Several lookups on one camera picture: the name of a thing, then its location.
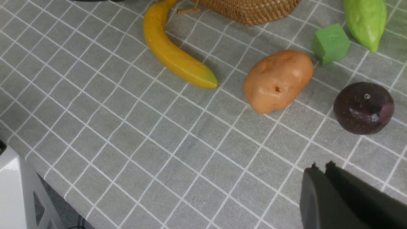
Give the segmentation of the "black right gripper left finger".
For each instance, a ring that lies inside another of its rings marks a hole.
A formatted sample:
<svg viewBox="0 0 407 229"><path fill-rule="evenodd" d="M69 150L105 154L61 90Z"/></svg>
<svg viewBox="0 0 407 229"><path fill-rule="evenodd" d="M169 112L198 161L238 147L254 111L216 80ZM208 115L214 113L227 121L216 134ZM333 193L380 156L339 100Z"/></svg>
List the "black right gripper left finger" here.
<svg viewBox="0 0 407 229"><path fill-rule="evenodd" d="M300 214L304 229L369 229L347 206L315 163L301 181Z"/></svg>

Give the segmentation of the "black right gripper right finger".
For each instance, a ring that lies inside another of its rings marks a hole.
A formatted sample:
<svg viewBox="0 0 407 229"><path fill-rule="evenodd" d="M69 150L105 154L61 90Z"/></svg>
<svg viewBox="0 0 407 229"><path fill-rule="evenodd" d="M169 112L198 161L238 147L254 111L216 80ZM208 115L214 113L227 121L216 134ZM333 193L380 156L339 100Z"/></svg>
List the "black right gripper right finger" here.
<svg viewBox="0 0 407 229"><path fill-rule="evenodd" d="M325 176L352 213L369 229L406 229L406 204L330 161Z"/></svg>

